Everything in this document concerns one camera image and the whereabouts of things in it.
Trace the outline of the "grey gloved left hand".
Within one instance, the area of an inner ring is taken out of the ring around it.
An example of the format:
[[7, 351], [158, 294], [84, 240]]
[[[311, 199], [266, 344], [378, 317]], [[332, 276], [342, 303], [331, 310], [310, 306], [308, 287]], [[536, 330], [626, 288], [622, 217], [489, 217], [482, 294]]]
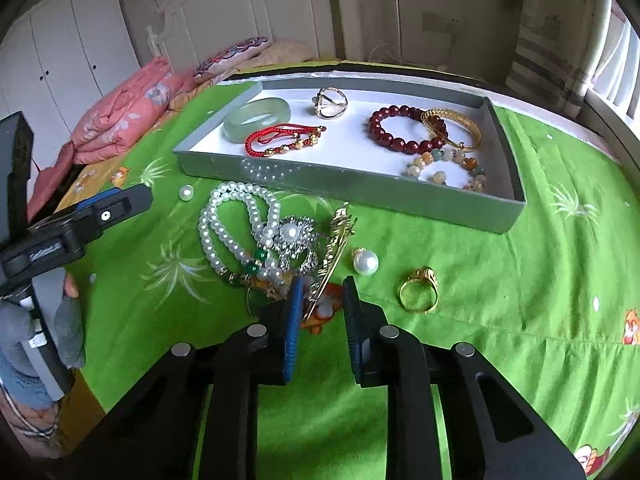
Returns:
[[[49, 323], [58, 356], [67, 368], [85, 366], [84, 324], [79, 307], [79, 292], [72, 274], [63, 268], [34, 278], [36, 299]], [[35, 327], [27, 310], [19, 304], [1, 303], [1, 351], [17, 373], [36, 377], [23, 341], [35, 336]]]

